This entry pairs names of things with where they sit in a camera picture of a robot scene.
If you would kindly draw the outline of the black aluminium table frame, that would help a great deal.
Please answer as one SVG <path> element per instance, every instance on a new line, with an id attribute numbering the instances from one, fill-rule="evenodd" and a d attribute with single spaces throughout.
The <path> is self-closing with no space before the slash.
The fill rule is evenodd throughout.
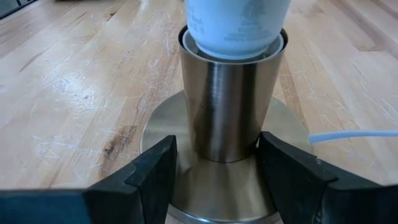
<path id="1" fill-rule="evenodd" d="M 0 0 L 0 19 L 16 12 L 36 0 Z"/>

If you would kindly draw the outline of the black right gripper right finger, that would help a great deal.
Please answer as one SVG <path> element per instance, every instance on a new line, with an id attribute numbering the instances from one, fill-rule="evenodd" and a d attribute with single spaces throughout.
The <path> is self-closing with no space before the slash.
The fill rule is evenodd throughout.
<path id="1" fill-rule="evenodd" d="M 379 185 L 269 132 L 257 161 L 284 224 L 398 224 L 398 184 Z"/>

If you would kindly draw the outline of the white LED light bulb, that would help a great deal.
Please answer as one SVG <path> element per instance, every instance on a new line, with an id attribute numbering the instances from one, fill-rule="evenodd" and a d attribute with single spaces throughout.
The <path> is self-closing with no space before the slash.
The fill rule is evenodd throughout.
<path id="1" fill-rule="evenodd" d="M 197 47 L 212 57 L 244 60 L 279 36 L 291 0 L 185 0 L 187 26 Z"/>

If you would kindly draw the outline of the brass lamp socket base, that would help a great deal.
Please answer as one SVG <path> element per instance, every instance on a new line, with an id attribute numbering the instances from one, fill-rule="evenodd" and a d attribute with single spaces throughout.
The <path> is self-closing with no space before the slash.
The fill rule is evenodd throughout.
<path id="1" fill-rule="evenodd" d="M 169 214 L 185 224 L 279 223 L 254 154 L 259 135 L 313 151 L 305 126 L 272 95 L 286 32 L 262 54 L 235 61 L 202 52 L 187 28 L 178 41 L 183 90 L 156 107 L 141 137 L 142 151 L 177 139 Z"/>

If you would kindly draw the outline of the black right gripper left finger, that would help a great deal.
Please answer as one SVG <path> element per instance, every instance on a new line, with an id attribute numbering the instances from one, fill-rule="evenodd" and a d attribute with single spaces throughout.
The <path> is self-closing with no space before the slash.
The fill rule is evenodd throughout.
<path id="1" fill-rule="evenodd" d="M 176 160 L 167 136 L 85 189 L 0 190 L 0 224 L 164 224 Z"/>

